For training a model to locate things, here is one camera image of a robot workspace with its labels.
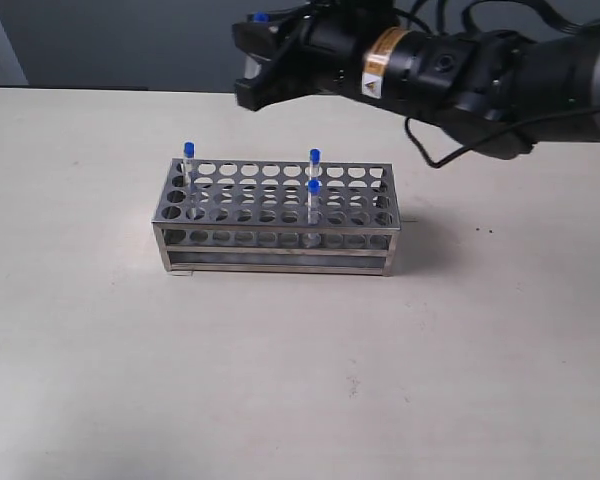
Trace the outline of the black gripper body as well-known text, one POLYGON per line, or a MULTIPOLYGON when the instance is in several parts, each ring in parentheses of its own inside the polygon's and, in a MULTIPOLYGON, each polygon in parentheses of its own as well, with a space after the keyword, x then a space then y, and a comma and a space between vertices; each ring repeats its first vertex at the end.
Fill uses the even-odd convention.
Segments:
POLYGON ((303 12, 302 50, 328 57, 325 92, 435 126, 496 159, 532 150, 531 139, 506 127, 501 84, 521 35, 412 30, 404 22, 413 15, 391 1, 309 1, 283 12, 303 12))

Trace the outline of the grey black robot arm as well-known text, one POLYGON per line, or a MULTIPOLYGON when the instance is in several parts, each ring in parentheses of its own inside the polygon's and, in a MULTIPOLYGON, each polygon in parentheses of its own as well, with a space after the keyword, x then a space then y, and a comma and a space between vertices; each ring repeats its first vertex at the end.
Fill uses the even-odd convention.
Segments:
POLYGON ((437 127, 459 154, 501 160, 541 142, 600 143, 600 19, 576 24, 545 1, 530 8, 558 39, 483 30, 472 6, 450 34, 444 2, 434 26, 391 1, 257 12, 232 27, 256 66, 235 82, 235 98, 258 111, 333 94, 437 127))

